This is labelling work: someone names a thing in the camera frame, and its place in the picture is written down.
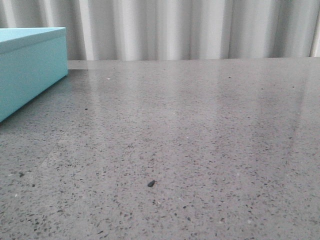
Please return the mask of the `light blue plastic box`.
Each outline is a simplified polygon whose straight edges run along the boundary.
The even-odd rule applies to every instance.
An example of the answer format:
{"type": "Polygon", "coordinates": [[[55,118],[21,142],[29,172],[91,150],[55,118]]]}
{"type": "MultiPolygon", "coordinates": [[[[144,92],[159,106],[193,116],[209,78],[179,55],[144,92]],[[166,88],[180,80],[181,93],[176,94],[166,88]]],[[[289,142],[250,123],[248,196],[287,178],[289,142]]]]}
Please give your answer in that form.
{"type": "Polygon", "coordinates": [[[64,27],[0,30],[0,119],[68,74],[64,27]]]}

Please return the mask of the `small black debris piece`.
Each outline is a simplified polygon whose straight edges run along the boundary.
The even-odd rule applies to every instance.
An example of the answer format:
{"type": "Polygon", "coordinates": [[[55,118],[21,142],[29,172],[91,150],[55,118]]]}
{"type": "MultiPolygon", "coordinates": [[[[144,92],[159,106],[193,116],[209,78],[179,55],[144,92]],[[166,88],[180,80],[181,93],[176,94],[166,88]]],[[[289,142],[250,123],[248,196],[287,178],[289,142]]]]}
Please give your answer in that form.
{"type": "Polygon", "coordinates": [[[148,187],[153,187],[154,186],[154,184],[155,184],[155,180],[152,180],[152,181],[150,181],[148,184],[147,184],[147,186],[148,187]]]}

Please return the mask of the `grey pleated curtain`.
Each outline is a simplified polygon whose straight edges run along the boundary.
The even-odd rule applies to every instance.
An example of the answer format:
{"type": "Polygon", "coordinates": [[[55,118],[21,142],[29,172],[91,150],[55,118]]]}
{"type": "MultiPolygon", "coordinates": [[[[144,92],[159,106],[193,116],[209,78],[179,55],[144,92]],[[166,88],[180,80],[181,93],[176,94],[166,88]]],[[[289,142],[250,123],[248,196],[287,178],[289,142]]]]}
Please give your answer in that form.
{"type": "Polygon", "coordinates": [[[65,27],[70,60],[320,55],[317,0],[3,0],[0,26],[65,27]]]}

